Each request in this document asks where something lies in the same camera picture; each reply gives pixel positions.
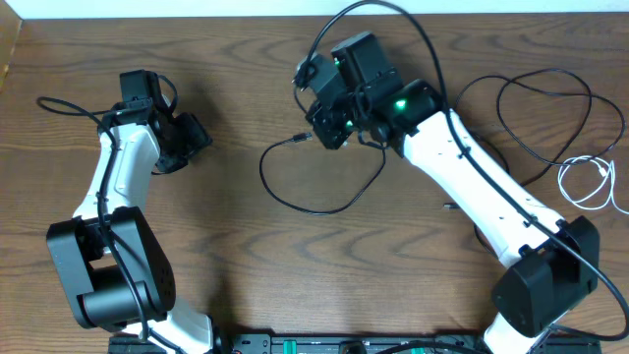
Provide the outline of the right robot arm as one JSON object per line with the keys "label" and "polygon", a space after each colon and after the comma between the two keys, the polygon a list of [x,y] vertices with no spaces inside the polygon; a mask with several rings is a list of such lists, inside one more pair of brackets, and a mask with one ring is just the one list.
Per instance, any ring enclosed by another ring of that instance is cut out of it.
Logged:
{"label": "right robot arm", "polygon": [[483,341],[492,353],[528,353],[596,290],[600,235],[584,217],[565,220],[518,184],[473,138],[427,81],[404,82],[364,31],[329,56],[311,51],[296,84],[315,96],[307,113],[328,149],[369,133],[425,172],[485,234],[505,272]]}

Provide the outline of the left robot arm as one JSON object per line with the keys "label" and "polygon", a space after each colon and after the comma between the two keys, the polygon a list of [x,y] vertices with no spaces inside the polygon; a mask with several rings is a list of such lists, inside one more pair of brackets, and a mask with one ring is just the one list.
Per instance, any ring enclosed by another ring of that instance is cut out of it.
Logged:
{"label": "left robot arm", "polygon": [[178,297],[174,272],[143,214],[149,182],[174,173],[211,143],[191,113],[175,112],[168,79],[148,70],[120,75],[122,99],[88,111],[53,97],[37,105],[86,117],[97,126],[99,159],[73,216],[53,223],[46,244],[79,326],[134,336],[165,353],[217,353],[221,338],[210,316]]}

